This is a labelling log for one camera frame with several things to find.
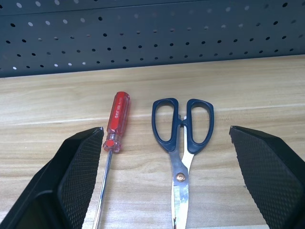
metal panel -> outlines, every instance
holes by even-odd
[[[26,0],[22,8],[28,10],[27,2],[29,12],[39,8]],[[94,0],[82,2],[92,7]],[[6,4],[0,2],[1,12]],[[56,6],[65,11],[12,9],[0,16],[0,77],[305,54],[304,0],[75,10],[78,4],[60,1]]]

wooden surface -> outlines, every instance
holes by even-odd
[[[191,167],[187,228],[268,228],[244,186],[229,129],[280,136],[305,159],[304,63],[292,56],[0,79],[0,221],[63,140],[106,127],[115,93],[126,91],[130,115],[112,160],[102,228],[171,228],[170,159],[151,128],[152,104],[166,97],[178,99],[181,115],[191,98],[215,107],[212,139]],[[162,136],[170,133],[170,111],[158,112]],[[207,113],[196,109],[194,119],[202,139]],[[84,229],[92,228],[105,160],[102,151]]]

scissor pivot screw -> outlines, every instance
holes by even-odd
[[[185,175],[183,173],[178,173],[176,178],[179,182],[182,182],[185,180]]]

screwdriver shaft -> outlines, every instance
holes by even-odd
[[[106,190],[107,176],[108,176],[108,173],[109,173],[109,170],[110,170],[111,158],[112,158],[112,150],[110,150],[108,152],[108,155],[107,155],[106,168],[105,168],[105,171],[104,171],[99,202],[98,202],[98,206],[97,206],[97,209],[96,209],[96,212],[95,212],[93,229],[99,229],[100,228],[100,223],[101,223],[100,219],[101,219],[101,215],[102,215],[103,199],[104,199],[105,190]]]

scissors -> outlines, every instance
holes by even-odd
[[[160,106],[173,106],[173,123],[171,138],[163,141],[156,127],[156,111]],[[192,109],[203,107],[210,118],[209,130],[203,142],[197,143],[193,139]],[[173,229],[185,229],[189,206],[189,170],[193,156],[198,154],[210,141],[214,129],[213,105],[199,99],[190,99],[186,105],[186,116],[181,119],[178,114],[179,103],[174,98],[160,99],[152,105],[152,130],[157,142],[170,155],[173,182],[172,182],[172,224]],[[182,160],[179,156],[180,127],[184,127],[184,154]]]

